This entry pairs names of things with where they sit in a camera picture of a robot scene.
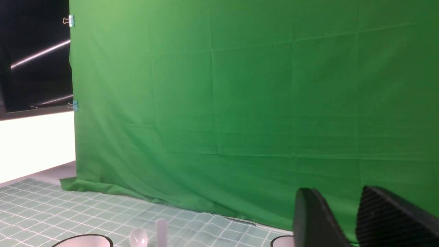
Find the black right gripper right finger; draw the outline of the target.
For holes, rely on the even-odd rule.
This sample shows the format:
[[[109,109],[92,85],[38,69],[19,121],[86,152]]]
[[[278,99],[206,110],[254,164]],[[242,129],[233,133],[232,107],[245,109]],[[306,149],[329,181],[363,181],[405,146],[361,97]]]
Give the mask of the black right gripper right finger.
[[[437,247],[438,217],[401,196],[377,186],[364,186],[356,215],[361,247]]]

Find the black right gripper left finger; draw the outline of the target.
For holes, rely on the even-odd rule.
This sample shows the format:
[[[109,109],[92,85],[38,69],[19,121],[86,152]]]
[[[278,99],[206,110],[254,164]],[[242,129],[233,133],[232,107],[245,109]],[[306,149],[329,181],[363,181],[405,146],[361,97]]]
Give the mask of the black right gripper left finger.
[[[327,201],[316,189],[297,190],[293,235],[296,247],[351,246]]]

